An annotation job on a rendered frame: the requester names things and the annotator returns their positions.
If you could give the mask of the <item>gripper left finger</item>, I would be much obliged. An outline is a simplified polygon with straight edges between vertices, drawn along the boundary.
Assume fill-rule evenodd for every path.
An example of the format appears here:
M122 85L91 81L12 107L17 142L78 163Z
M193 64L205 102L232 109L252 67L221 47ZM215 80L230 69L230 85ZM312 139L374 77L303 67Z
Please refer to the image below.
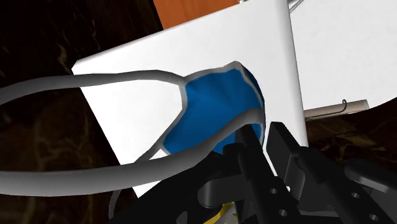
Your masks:
M205 224L233 203L238 224L293 224L296 202L274 176L251 125L223 153L154 186L109 224Z

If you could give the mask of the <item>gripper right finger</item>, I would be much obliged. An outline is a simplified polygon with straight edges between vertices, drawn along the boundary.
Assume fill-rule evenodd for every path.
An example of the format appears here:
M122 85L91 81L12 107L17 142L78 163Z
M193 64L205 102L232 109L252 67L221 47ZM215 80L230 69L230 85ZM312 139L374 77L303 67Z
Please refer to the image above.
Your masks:
M360 158L340 166L300 146L281 122L271 122L266 150L299 210L332 206L343 224L397 224L397 173Z

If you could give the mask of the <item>yellow flat object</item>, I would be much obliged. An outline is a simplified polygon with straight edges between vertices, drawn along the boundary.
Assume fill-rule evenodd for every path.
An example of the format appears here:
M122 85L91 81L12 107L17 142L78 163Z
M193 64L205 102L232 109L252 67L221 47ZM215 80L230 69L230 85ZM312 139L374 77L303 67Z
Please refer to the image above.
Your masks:
M219 213L203 224L239 224L235 204L223 204Z

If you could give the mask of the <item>grey bar with hook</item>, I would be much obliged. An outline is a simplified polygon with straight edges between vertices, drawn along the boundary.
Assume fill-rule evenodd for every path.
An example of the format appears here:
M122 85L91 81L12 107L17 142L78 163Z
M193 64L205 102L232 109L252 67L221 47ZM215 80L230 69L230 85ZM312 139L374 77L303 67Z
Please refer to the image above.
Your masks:
M341 104L334 104L331 106L305 110L304 117L306 121L318 120L333 116L357 113L360 111L368 110L369 108L370 107L366 99L352 102L347 102L345 99L343 99Z

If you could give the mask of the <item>white toilet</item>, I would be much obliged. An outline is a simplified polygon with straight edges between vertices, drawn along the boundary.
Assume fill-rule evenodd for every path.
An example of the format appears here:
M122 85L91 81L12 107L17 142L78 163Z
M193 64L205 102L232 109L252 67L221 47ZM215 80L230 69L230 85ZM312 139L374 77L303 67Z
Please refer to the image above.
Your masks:
M397 97L397 0L248 0L81 59L75 78L119 165L79 171L70 195L160 181L245 123L282 122L307 145L304 111ZM209 146L202 143L209 140Z

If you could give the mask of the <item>orange wooden panel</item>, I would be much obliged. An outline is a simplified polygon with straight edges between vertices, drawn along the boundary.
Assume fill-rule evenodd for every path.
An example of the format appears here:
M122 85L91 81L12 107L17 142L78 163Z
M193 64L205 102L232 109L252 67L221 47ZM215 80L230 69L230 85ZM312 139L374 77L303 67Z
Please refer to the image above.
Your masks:
M239 0L153 0L163 29L224 10Z

